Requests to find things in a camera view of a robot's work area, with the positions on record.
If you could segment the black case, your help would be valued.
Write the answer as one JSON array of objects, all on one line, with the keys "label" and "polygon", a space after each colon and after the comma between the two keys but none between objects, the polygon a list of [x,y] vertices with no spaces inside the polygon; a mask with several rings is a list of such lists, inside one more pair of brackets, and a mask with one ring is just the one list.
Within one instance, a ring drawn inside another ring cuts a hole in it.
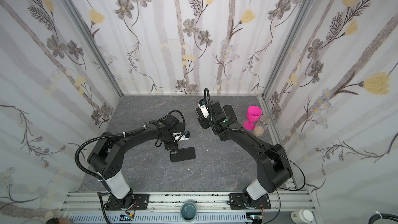
[{"label": "black case", "polygon": [[195,158],[196,158],[196,153],[194,147],[175,149],[170,152],[171,162],[182,162],[182,161],[193,160]]}]

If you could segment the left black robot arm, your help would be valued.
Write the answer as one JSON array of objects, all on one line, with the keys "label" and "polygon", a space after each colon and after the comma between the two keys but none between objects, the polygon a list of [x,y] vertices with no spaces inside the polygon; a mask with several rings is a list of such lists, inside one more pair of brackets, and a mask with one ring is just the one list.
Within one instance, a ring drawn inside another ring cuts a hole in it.
[{"label": "left black robot arm", "polygon": [[[97,178],[106,188],[98,195],[109,196],[102,204],[105,210],[128,210],[136,200],[133,190],[126,182],[121,169],[125,154],[132,148],[155,140],[156,147],[164,145],[165,150],[174,151],[178,142],[186,134],[186,121],[181,111],[172,110],[166,116],[145,123],[143,127],[123,133],[105,132],[102,136],[89,139],[80,145],[75,153],[75,164],[88,175]],[[80,161],[80,153],[89,144],[95,146],[87,158],[94,171],[85,168]]]}]

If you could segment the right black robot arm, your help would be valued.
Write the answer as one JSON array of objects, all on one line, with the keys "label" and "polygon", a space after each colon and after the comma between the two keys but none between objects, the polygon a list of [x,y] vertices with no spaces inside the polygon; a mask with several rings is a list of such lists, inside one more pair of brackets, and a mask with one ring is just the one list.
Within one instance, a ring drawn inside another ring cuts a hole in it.
[{"label": "right black robot arm", "polygon": [[243,148],[256,162],[256,179],[243,190],[242,200],[247,208],[253,208],[259,200],[275,192],[293,176],[285,149],[261,141],[248,132],[233,116],[227,116],[218,101],[210,99],[209,89],[204,89],[204,98],[199,100],[198,121],[203,129],[211,128],[221,141],[233,141]]}]

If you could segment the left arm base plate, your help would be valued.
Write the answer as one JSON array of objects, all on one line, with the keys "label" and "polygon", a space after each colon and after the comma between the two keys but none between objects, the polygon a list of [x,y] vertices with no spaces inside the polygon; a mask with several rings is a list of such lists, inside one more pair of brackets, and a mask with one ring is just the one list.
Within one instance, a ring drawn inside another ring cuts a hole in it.
[{"label": "left arm base plate", "polygon": [[145,211],[149,203],[149,194],[127,194],[123,199],[110,195],[105,203],[105,210],[110,211]]}]

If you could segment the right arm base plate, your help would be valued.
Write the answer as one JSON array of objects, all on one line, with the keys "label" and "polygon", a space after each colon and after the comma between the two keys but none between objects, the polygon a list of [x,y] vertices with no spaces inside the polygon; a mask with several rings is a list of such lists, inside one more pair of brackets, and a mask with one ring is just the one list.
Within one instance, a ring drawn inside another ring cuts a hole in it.
[{"label": "right arm base plate", "polygon": [[236,193],[229,194],[227,204],[231,209],[271,209],[271,202],[268,195],[264,195],[258,200],[253,200],[248,194]]}]

